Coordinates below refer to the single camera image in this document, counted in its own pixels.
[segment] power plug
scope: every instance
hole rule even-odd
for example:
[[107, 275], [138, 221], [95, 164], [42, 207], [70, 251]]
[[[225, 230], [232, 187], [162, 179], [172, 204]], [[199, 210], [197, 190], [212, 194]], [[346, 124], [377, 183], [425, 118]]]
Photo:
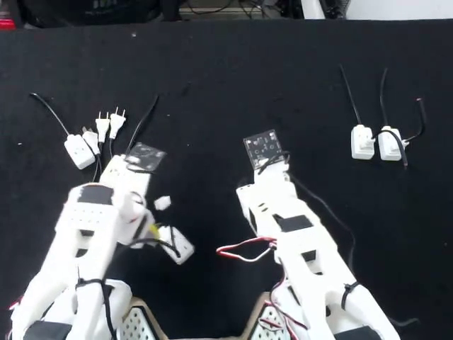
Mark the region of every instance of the power plug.
[[106, 118], [101, 118], [101, 112], [99, 112], [99, 118], [96, 119], [96, 129], [98, 130], [98, 141], [105, 143], [105, 135], [107, 135], [108, 127], [110, 126], [110, 119], [108, 113]]
[[64, 142], [64, 147], [66, 147], [72, 161], [80, 170], [95, 161], [93, 152], [91, 152], [90, 147], [80, 135], [68, 135], [66, 142]]
[[371, 159], [374, 156], [373, 132], [369, 127], [356, 125], [351, 131], [351, 154], [353, 159]]
[[[392, 131], [402, 142], [403, 147], [409, 144], [401, 139], [401, 135], [398, 129], [393, 129], [392, 127], [386, 125], [382, 127], [381, 131], [388, 130]], [[381, 154], [381, 159], [383, 161], [399, 161], [401, 160], [401, 153], [398, 148], [398, 142], [395, 140], [395, 137], [390, 133], [381, 133], [378, 136], [379, 141], [379, 152]]]
[[118, 108], [116, 108], [115, 113], [112, 113], [110, 115], [110, 134], [108, 137], [111, 140], [114, 140], [116, 138], [118, 131], [120, 130], [120, 128], [126, 121], [126, 117], [125, 117], [126, 110], [122, 111], [122, 115], [118, 115], [117, 112], [118, 112]]
[[[173, 229], [173, 240], [171, 237], [171, 229]], [[166, 246], [162, 247], [177, 264], [183, 264], [194, 253], [194, 246], [175, 227], [160, 227], [159, 234], [161, 235], [161, 241], [173, 245], [179, 251], [178, 256], [173, 250], [167, 248]]]

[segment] desk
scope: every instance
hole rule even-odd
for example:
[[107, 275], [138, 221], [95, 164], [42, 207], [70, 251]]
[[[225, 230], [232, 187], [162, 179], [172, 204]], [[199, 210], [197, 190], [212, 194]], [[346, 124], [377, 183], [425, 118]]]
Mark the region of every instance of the desk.
[[[214, 253], [252, 236], [234, 192], [251, 175], [242, 138], [270, 128], [291, 152], [292, 172], [354, 230], [357, 279], [388, 315], [420, 318], [402, 339], [451, 338], [451, 30], [453, 21], [225, 21], [0, 33], [1, 305], [39, 269], [68, 190], [93, 173], [75, 168], [64, 133], [27, 93], [53, 97], [73, 132], [92, 126], [99, 110], [126, 108], [114, 146], [121, 152], [159, 92], [139, 141], [168, 156], [148, 199], [172, 197], [159, 217], [196, 253], [179, 267], [159, 249], [130, 251], [112, 276], [147, 301], [171, 338], [240, 334], [279, 278], [271, 257], [240, 263]], [[351, 159], [355, 117], [339, 62], [374, 131], [384, 67], [390, 123], [403, 136], [418, 126], [415, 98], [425, 98], [428, 130], [408, 147], [408, 170], [378, 156]], [[308, 203], [346, 255], [349, 235]]]

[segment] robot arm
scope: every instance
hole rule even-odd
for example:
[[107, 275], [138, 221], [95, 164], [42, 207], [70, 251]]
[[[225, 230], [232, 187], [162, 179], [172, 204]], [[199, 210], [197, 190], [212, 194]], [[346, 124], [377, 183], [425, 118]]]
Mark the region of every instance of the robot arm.
[[[336, 334], [345, 332], [363, 334], [360, 339], [364, 340], [400, 339], [371, 293], [356, 283], [319, 217], [298, 199], [287, 174], [289, 164], [278, 156], [281, 149], [275, 132], [245, 142], [256, 165], [255, 183], [236, 193], [256, 235], [276, 240], [275, 260], [286, 279], [275, 295], [280, 290], [282, 308], [295, 311], [306, 325], [307, 330], [293, 325], [299, 339], [334, 340]], [[271, 146], [274, 156], [269, 154]], [[271, 158], [277, 158], [276, 162], [267, 165]], [[282, 292], [288, 287], [293, 295]]]
[[[135, 196], [99, 183], [71, 190], [42, 268], [13, 312], [13, 339], [23, 339], [27, 329], [40, 321], [62, 292], [74, 300], [70, 309], [72, 326], [66, 339], [93, 339], [104, 308], [101, 285], [85, 285], [76, 290], [75, 287], [80, 278], [105, 277], [118, 242], [129, 244], [147, 235], [147, 227], [154, 224], [154, 219]], [[124, 291], [130, 300], [130, 290]], [[119, 313], [113, 320], [114, 326], [121, 316]]]
[[[136, 147], [147, 152], [148, 160], [149, 150], [153, 152], [155, 167], [165, 154], [140, 143]], [[14, 340], [116, 338], [113, 330], [122, 324], [132, 298], [126, 283], [105, 279], [117, 243], [135, 249], [143, 247], [137, 242], [142, 239], [166, 244], [177, 264], [193, 253], [193, 246], [175, 228], [156, 229], [144, 199], [151, 175], [135, 171], [125, 159], [114, 156], [100, 183], [70, 191], [42, 268], [11, 316]]]

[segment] yellow component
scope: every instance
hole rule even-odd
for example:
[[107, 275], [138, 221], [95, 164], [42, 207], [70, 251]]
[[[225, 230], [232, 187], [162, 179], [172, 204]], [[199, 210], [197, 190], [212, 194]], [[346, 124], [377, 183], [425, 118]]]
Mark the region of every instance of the yellow component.
[[161, 235], [159, 234], [159, 227], [157, 225], [149, 225], [148, 229], [154, 235], [154, 237], [156, 237], [157, 239], [161, 238]]

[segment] black circuit board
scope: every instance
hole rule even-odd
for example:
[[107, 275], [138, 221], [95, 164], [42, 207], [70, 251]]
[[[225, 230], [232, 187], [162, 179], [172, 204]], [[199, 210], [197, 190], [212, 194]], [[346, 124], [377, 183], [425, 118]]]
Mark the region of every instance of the black circuit board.
[[269, 130], [260, 134], [244, 138], [248, 158], [254, 170], [261, 168], [269, 159], [275, 158], [274, 162], [282, 161], [284, 156], [278, 142], [275, 130]]
[[145, 171], [153, 172], [157, 169], [166, 155], [166, 152], [156, 149], [155, 147], [137, 143], [126, 156], [125, 161], [129, 164], [138, 166]]

